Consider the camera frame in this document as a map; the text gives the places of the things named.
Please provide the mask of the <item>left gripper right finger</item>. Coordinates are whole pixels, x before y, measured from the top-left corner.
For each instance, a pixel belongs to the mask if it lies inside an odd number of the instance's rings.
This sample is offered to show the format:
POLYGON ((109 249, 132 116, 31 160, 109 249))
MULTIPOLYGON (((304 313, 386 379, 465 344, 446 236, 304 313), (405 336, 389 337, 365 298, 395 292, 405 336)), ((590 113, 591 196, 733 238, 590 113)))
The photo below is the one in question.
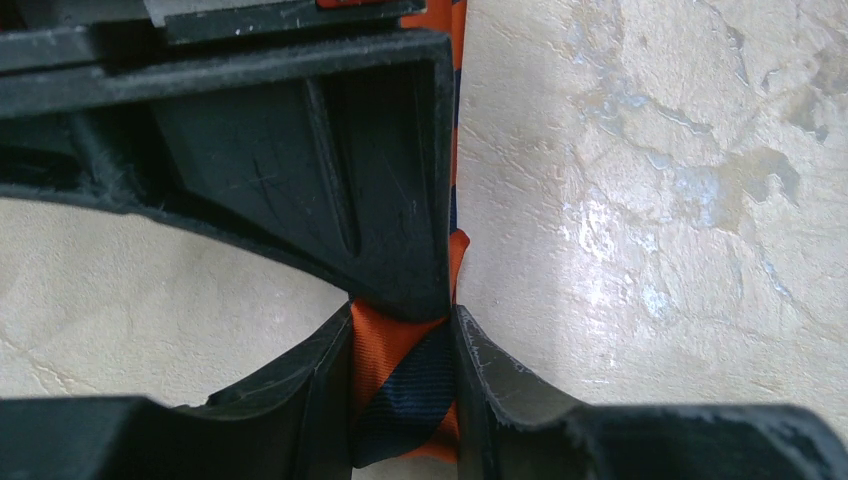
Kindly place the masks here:
POLYGON ((453 311, 463 479, 843 479, 847 451, 791 405, 591 405, 453 311))

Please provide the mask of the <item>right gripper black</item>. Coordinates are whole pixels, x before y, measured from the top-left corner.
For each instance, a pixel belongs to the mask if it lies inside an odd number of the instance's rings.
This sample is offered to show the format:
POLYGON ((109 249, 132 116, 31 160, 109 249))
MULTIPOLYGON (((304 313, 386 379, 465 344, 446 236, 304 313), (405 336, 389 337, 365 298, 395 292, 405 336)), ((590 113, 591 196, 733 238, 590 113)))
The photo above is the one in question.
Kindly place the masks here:
POLYGON ((286 46, 4 74, 1 193, 143 216, 402 319, 441 317, 451 302, 451 42, 397 30, 425 9, 4 1, 7 50, 286 46))

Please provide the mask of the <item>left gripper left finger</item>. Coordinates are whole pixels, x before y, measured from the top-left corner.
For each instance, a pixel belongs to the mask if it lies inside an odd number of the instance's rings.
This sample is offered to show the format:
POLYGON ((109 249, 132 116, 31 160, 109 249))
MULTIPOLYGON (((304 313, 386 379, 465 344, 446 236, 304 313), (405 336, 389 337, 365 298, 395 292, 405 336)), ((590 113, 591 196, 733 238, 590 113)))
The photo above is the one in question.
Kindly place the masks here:
POLYGON ((5 479, 347 479, 352 320, 341 307, 280 357, 210 395, 7 399, 5 479))

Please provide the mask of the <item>orange navy striped tie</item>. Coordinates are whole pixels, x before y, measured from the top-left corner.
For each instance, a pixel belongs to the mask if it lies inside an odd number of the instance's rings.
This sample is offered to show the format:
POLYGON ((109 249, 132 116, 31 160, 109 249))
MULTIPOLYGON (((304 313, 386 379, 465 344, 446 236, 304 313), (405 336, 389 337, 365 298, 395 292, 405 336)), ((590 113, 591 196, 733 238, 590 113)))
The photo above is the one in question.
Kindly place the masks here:
MULTIPOLYGON (((458 111, 468 1, 427 1, 426 13, 404 28, 450 34, 454 120, 450 180, 449 285, 456 304, 458 276, 470 244, 457 226, 458 111)), ((451 352, 450 316, 407 323, 354 298, 352 313, 350 447, 355 468, 395 457, 456 463, 460 429, 451 352)))

